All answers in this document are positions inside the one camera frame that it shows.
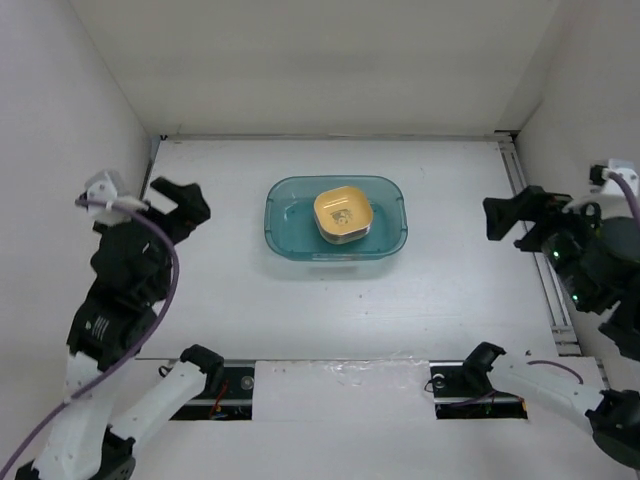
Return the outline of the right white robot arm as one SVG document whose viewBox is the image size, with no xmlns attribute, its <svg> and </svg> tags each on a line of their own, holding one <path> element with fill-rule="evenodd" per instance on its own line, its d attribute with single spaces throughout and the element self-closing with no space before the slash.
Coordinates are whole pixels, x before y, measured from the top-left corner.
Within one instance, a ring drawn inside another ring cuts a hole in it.
<svg viewBox="0 0 640 480">
<path fill-rule="evenodd" d="M 551 264 L 574 307 L 611 313 L 599 328 L 619 353 L 639 358 L 639 224 L 635 218 L 603 218 L 597 202 L 579 207 L 568 195 L 530 186 L 512 198 L 482 203 L 486 236 L 499 241 L 518 222 L 530 223 L 517 249 L 540 253 Z M 462 363 L 462 381 L 473 393 L 501 392 L 534 403 L 569 421 L 608 457 L 639 467 L 639 393 L 572 382 L 480 343 Z"/>
</svg>

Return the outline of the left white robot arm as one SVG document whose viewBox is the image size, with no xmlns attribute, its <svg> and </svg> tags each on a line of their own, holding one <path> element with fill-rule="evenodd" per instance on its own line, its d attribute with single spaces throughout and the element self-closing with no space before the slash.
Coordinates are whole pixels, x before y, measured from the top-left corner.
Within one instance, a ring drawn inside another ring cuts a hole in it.
<svg viewBox="0 0 640 480">
<path fill-rule="evenodd" d="M 61 403 L 18 449 L 51 431 L 36 458 L 17 469 L 18 479 L 128 479 L 142 447 L 187 401 L 222 387 L 223 357 L 194 344 L 141 400 L 112 415 L 128 367 L 174 300 L 176 246 L 211 217 L 198 184 L 158 177 L 151 187 L 174 202 L 171 211 L 131 195 L 111 170 L 88 180 L 75 201 L 100 236 L 90 260 L 96 278 L 67 337 Z"/>
</svg>

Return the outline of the yellow plate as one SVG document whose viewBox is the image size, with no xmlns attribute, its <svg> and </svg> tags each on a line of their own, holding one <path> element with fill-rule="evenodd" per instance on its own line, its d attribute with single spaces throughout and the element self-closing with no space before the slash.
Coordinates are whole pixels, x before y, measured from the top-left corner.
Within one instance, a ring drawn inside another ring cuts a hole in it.
<svg viewBox="0 0 640 480">
<path fill-rule="evenodd" d="M 368 235 L 374 212 L 366 194 L 355 186 L 342 186 L 320 193 L 313 213 L 321 237 L 342 245 Z"/>
</svg>

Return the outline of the teal transparent plastic bin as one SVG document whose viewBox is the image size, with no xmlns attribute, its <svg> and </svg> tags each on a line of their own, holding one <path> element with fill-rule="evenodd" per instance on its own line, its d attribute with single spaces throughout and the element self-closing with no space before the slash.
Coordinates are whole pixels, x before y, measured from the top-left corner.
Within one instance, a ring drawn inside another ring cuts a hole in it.
<svg viewBox="0 0 640 480">
<path fill-rule="evenodd" d="M 314 219 L 313 203 L 321 193 L 344 186 L 364 192 L 373 210 L 373 221 L 364 238 L 334 245 L 322 237 Z M 267 194 L 264 234 L 271 250 L 289 260 L 379 260 L 401 250 L 408 237 L 404 197 L 393 181 L 381 176 L 285 178 Z"/>
</svg>

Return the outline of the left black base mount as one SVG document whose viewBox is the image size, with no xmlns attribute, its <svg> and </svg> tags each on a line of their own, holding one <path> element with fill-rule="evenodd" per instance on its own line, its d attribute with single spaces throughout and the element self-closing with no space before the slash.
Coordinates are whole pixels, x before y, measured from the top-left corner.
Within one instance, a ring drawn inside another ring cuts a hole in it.
<svg viewBox="0 0 640 480">
<path fill-rule="evenodd" d="M 226 363 L 215 392 L 204 392 L 182 406 L 173 421 L 249 421 L 253 414 L 255 363 Z"/>
</svg>

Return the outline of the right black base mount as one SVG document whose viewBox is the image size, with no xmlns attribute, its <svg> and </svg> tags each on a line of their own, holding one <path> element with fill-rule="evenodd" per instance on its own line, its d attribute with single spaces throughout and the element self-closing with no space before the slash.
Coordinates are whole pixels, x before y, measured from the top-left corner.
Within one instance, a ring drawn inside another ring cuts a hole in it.
<svg viewBox="0 0 640 480">
<path fill-rule="evenodd" d="M 489 386 L 472 386 L 457 363 L 431 364 L 423 390 L 433 400 L 437 420 L 528 419 L 523 400 Z"/>
</svg>

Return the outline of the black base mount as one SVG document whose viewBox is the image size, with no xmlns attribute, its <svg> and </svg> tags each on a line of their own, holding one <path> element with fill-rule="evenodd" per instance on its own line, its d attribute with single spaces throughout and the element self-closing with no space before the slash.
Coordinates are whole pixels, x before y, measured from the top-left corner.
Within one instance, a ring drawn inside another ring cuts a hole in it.
<svg viewBox="0 0 640 480">
<path fill-rule="evenodd" d="M 489 386 L 472 386 L 457 363 L 431 364 L 423 390 L 433 400 L 437 420 L 528 419 L 523 400 Z"/>
<path fill-rule="evenodd" d="M 249 421 L 253 414 L 255 363 L 226 363 L 215 392 L 204 392 L 182 406 L 173 421 Z"/>
</svg>

